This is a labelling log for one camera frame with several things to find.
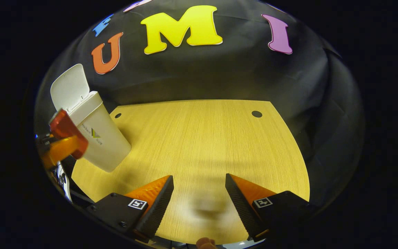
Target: table surface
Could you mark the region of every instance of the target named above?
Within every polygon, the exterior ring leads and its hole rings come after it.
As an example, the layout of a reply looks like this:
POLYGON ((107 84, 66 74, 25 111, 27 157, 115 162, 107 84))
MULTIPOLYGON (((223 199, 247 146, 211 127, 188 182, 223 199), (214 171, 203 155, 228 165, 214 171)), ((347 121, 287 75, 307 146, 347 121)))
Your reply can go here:
POLYGON ((134 104, 119 106, 110 116, 130 142, 130 154, 111 173, 79 159, 72 178, 97 202, 111 192, 126 194, 173 175, 174 191, 159 237, 189 244, 201 237, 217 244, 246 240, 248 233, 225 189, 226 173, 276 193, 290 190, 310 198, 297 143, 268 101, 134 104))

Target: yellow letter m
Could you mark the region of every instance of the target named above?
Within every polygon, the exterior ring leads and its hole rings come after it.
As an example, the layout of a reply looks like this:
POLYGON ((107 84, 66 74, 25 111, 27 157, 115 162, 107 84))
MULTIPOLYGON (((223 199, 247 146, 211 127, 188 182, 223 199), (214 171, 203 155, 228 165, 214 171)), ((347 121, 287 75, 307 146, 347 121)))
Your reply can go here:
POLYGON ((213 12, 217 8, 209 5, 199 5, 189 8, 179 21, 166 13, 158 13, 142 20, 147 26, 148 46, 144 49, 147 55, 164 51, 167 44, 161 42, 160 34, 175 47, 182 43, 185 33, 190 28, 191 35, 187 43, 191 46, 216 45, 222 43, 222 37, 216 33, 213 12))

